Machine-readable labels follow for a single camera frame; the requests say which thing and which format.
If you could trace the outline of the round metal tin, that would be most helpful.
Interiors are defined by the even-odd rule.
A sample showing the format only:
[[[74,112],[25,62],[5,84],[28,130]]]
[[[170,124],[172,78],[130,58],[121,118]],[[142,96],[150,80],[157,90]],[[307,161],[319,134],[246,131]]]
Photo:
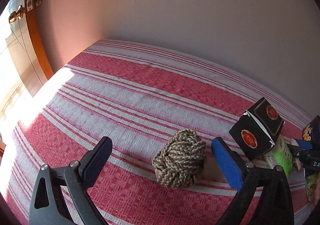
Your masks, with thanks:
[[[320,117],[317,115],[313,120],[303,129],[302,139],[304,141],[319,144],[320,141]]]

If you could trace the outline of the green white tissue pack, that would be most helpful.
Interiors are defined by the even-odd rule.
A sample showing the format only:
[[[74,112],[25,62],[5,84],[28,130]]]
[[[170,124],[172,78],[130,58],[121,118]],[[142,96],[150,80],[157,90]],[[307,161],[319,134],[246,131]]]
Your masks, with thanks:
[[[287,146],[284,136],[280,135],[275,146],[268,152],[263,154],[263,159],[269,168],[273,169],[276,165],[283,168],[287,179],[289,179],[293,167],[292,153]]]

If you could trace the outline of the black square gift box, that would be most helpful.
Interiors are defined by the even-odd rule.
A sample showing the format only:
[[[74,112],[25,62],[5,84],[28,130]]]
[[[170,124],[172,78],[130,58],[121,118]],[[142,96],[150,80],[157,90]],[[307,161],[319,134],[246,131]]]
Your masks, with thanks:
[[[241,115],[229,134],[252,161],[275,146],[283,125],[280,114],[263,97]]]

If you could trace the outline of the brown braided rope ball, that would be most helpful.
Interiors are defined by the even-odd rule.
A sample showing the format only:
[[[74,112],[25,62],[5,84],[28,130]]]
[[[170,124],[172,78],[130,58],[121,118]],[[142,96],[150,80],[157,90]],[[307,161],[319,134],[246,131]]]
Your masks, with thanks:
[[[194,130],[177,131],[152,160],[157,182],[174,189],[195,184],[206,163],[205,148]]]

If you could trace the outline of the red white striped bedsheet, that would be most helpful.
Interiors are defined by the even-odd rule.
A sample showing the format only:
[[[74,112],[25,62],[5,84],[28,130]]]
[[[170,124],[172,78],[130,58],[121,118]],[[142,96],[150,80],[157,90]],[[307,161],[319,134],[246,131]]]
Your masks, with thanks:
[[[113,150],[88,193],[109,224],[215,224],[236,191],[210,148],[203,175],[187,189],[159,185],[152,159],[185,128],[239,152],[229,130],[260,98],[283,118],[285,140],[300,139],[312,116],[243,75],[164,48],[100,40],[13,112],[15,123],[2,132],[1,194],[27,224],[40,167],[66,166],[107,136]]]

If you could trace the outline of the wooden door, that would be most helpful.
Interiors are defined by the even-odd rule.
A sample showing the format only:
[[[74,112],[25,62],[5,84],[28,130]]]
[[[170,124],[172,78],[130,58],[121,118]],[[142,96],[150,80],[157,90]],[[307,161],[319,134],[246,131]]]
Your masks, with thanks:
[[[10,24],[8,18],[27,0],[9,0],[1,13],[1,111],[25,88],[33,97],[53,76],[35,20],[36,9]]]

